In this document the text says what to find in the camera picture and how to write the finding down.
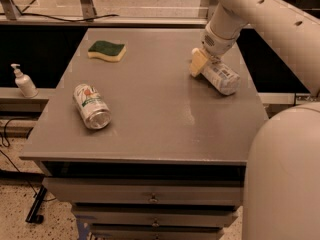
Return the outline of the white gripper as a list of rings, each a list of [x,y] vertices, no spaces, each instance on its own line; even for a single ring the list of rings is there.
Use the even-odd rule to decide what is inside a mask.
[[[197,77],[208,64],[209,60],[212,63],[220,63],[222,56],[225,54],[236,42],[235,38],[224,39],[216,35],[207,24],[201,37],[201,43],[204,49],[211,55],[207,57],[207,54],[203,49],[192,50],[192,61],[189,67],[190,74],[193,77]]]

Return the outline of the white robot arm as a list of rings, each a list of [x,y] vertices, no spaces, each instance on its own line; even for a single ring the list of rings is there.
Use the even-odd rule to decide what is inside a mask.
[[[255,136],[244,183],[243,240],[320,240],[320,30],[319,20],[293,0],[217,0],[192,52],[190,73],[204,75],[222,94],[239,76],[221,60],[251,26],[277,55],[245,60],[262,92],[307,93],[310,100],[269,119]]]

